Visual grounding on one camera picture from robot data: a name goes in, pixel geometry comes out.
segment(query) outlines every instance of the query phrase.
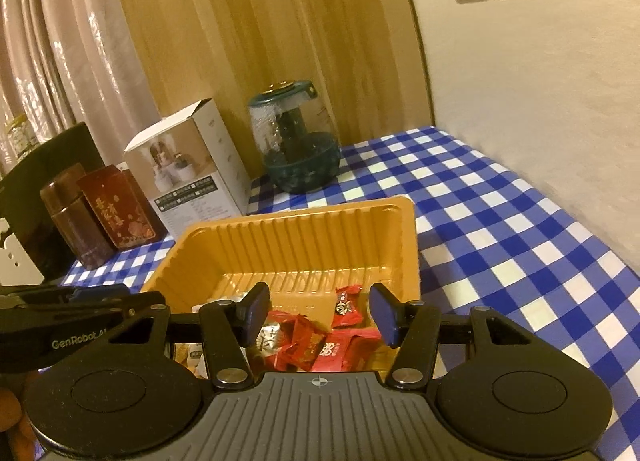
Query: brown thermos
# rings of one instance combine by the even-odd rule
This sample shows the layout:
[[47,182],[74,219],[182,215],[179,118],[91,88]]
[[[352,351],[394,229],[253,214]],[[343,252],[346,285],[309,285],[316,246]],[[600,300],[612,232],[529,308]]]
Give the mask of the brown thermos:
[[85,268],[94,269],[113,257],[115,249],[78,187],[84,174],[82,165],[76,163],[41,189],[40,197],[78,260]]

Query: white box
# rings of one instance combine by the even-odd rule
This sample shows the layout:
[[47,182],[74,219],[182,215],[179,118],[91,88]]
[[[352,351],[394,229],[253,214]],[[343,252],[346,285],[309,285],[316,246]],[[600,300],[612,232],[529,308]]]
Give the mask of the white box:
[[194,222],[246,215],[251,179],[211,99],[140,132],[124,159],[174,239]]

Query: white wall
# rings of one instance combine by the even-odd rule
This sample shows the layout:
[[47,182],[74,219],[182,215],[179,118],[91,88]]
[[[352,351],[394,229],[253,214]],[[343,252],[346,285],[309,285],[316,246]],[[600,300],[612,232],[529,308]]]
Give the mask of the white wall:
[[640,0],[414,0],[436,124],[640,272]]

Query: blue and white tablecloth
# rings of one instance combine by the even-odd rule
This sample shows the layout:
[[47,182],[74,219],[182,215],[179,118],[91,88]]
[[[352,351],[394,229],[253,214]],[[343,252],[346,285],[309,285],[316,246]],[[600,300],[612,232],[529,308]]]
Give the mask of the blue and white tablecloth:
[[[591,367],[614,400],[600,442],[606,460],[640,458],[640,280],[554,202],[516,174],[433,127],[345,147],[337,180],[289,195],[266,177],[252,212],[394,195],[415,203],[422,297],[442,311],[494,307]],[[120,253],[65,284],[124,282],[139,290],[173,245]],[[439,358],[439,369],[453,356]]]

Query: wooden panel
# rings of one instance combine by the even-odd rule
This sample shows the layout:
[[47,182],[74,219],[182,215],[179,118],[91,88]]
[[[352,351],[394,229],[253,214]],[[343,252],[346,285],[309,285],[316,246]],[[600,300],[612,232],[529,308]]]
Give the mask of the wooden panel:
[[432,123],[409,0],[122,0],[163,115],[212,96],[250,174],[246,102],[309,78],[342,144]]

